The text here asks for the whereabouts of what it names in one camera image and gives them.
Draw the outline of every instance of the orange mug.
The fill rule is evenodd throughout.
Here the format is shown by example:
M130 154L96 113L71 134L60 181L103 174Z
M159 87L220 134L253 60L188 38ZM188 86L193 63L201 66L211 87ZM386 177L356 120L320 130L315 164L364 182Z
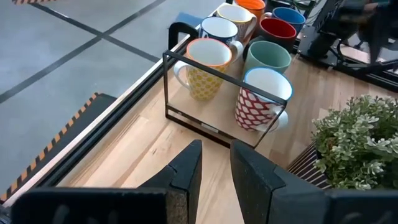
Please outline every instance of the orange mug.
M253 13L257 17L257 22L262 19L266 8L263 0L235 0L235 3Z

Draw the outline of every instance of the green leaves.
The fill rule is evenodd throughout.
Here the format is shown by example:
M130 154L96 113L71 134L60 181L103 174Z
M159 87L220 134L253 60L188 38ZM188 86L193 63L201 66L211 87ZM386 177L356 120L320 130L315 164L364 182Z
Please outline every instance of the green leaves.
M398 189L398 109L393 98L351 98L348 107L314 120L321 154L314 166L342 189Z

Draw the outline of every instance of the plant pot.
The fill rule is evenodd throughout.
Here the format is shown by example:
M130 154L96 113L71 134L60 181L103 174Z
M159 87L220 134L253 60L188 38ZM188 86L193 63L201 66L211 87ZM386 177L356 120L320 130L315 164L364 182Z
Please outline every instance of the plant pot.
M330 189L327 176L313 166L314 162L319 158L319 153L312 142L293 162L289 164L287 170L300 177L301 179L321 188Z

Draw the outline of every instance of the teal mug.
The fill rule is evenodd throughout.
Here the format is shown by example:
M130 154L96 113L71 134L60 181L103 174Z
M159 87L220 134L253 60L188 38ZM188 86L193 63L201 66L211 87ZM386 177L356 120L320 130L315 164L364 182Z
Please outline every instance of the teal mug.
M254 67L267 67L283 74L291 62L292 57L283 47L265 40L257 41L248 50L243 73Z

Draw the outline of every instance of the red and white patterned mug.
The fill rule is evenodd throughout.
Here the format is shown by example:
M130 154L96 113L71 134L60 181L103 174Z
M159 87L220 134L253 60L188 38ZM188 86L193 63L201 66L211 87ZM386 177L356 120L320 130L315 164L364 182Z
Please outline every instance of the red and white patterned mug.
M293 95L288 79L270 68L256 67L248 70L243 82L284 100L289 100ZM265 131L282 109L280 104L241 88L236 102L235 119L240 127L248 131ZM278 125L270 131L283 128L288 122L289 116L283 111L278 118Z

